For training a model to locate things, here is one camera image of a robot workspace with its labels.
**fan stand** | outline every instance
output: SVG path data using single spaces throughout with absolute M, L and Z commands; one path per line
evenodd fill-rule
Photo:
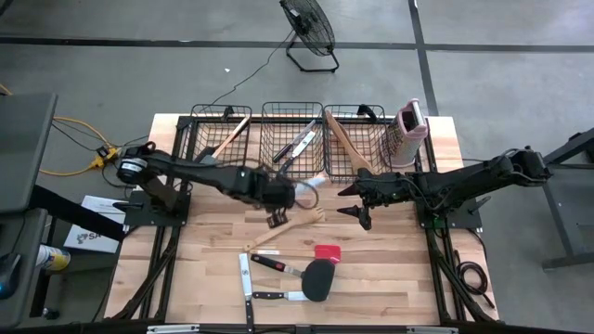
M 297 67 L 299 68 L 299 70 L 304 71 L 304 72 L 332 72 L 334 73 L 341 65 L 338 63 L 338 59 L 336 59 L 336 56 L 334 56 L 334 52 L 332 50 L 329 50 L 330 55 L 332 56 L 332 58 L 334 59 L 334 63 L 336 63 L 336 67 L 333 69 L 316 69 L 316 70 L 308 70 L 305 69 L 303 66 L 301 66 L 301 64 L 299 64 L 299 62 L 291 55 L 291 48 L 295 45 L 295 40 L 297 39 L 297 33 L 295 33 L 293 35 L 293 38 L 291 39 L 291 42 L 289 43 L 289 45 L 287 46 L 287 57 L 289 57 L 293 63 L 295 63 L 295 65 L 297 65 Z

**wooden spatula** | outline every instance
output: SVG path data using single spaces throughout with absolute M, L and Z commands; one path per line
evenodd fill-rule
M 287 223 L 262 234 L 260 237 L 254 239 L 252 242 L 247 243 L 243 246 L 244 251 L 254 249 L 263 243 L 267 242 L 271 238 L 278 236 L 281 233 L 287 232 L 295 226 L 313 224 L 318 221 L 323 221 L 326 218 L 324 209 L 314 208 L 312 210 L 299 212 L 296 216 L 292 217 Z
M 373 166 L 371 166 L 371 163 L 369 163 L 369 161 L 363 158 L 363 154 L 361 154 L 361 152 L 359 152 L 356 149 L 355 145 L 353 145 L 353 142 L 351 141 L 351 138 L 349 138 L 349 135 L 346 133 L 344 127 L 342 127 L 342 125 L 340 125 L 338 122 L 336 122 L 336 120 L 334 120 L 334 117 L 332 116 L 332 113 L 329 110 L 325 110 L 325 112 L 326 121 L 328 122 L 330 129 L 332 130 L 334 135 L 336 135 L 338 140 L 342 143 L 342 145 L 344 146 L 344 150 L 351 159 L 353 173 L 356 174 L 359 168 L 367 168 L 371 173 L 375 174 L 376 172 L 373 169 Z

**knife handle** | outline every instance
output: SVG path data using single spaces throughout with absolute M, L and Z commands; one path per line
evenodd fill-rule
M 291 165 L 293 164 L 294 161 L 295 161 L 295 158 L 290 157 L 287 161 L 285 161 L 285 163 L 282 164 L 282 166 L 278 170 L 278 173 L 279 174 L 287 173 L 287 171 L 289 170 L 289 167 L 291 167 Z
M 254 292 L 252 297 L 256 299 L 274 300 L 285 298 L 285 294 L 282 292 Z
M 289 150 L 291 150 L 291 148 L 293 148 L 293 144 L 292 144 L 292 143 L 289 143 L 289 144 L 285 145 L 285 147 L 284 147 L 284 148 L 282 148 L 282 149 L 281 149 L 281 150 L 280 150 L 280 151 L 277 153 L 277 155 L 275 155 L 275 156 L 272 158 L 272 162 L 274 162 L 274 163 L 277 163 L 277 162 L 279 162 L 279 161 L 280 161 L 280 159 L 282 159 L 282 157 L 284 157 L 284 156 L 287 154 L 287 152 L 289 152 Z
M 253 307 L 252 300 L 245 301 L 245 320 L 248 328 L 248 334 L 253 333 Z
M 252 261 L 254 261 L 255 263 L 259 263 L 261 265 L 265 265 L 268 268 L 278 270 L 279 272 L 284 272 L 285 267 L 287 266 L 284 263 L 281 263 L 279 261 L 275 261 L 272 259 L 268 259 L 268 258 L 266 258 L 262 255 L 258 255 L 258 254 L 252 254 Z

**spatula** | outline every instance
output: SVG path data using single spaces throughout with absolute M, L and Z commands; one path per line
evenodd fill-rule
M 328 126 L 330 127 L 330 129 L 332 130 L 334 135 L 336 135 L 338 140 L 344 146 L 344 150 L 346 151 L 346 154 L 349 155 L 349 158 L 351 160 L 351 166 L 353 168 L 353 173 L 357 174 L 357 171 L 359 170 L 359 168 L 366 168 L 371 173 L 375 174 L 376 172 L 373 169 L 373 166 L 371 166 L 369 161 L 367 161 L 365 158 L 363 158 L 363 155 L 361 154 L 361 152 L 359 152 L 356 149 L 355 145 L 351 141 L 351 138 L 349 138 L 349 135 L 346 133 L 346 130 L 344 129 L 344 127 L 342 127 L 342 125 L 340 125 L 338 122 L 336 122 L 336 120 L 332 116 L 332 113 L 329 110 L 326 110 L 325 112 L 326 112 L 326 121 L 328 122 Z

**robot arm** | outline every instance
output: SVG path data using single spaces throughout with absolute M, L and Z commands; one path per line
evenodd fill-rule
M 359 195 L 363 208 L 343 208 L 339 212 L 353 215 L 369 230 L 369 209 L 376 206 L 415 200 L 427 210 L 445 217 L 466 200 L 505 186 L 542 186 L 551 177 L 542 156 L 532 149 L 509 149 L 490 161 L 448 173 L 382 173 L 373 175 L 360 169 L 355 182 L 339 193 Z
M 161 175 L 213 186 L 232 199 L 265 208 L 273 217 L 292 208 L 295 202 L 295 189 L 287 178 L 271 179 L 263 168 L 179 160 L 155 149 L 153 142 L 128 148 L 117 175 L 126 184 L 142 187 L 154 203 L 171 213 L 178 209 L 180 193 L 164 185 L 158 178 Z

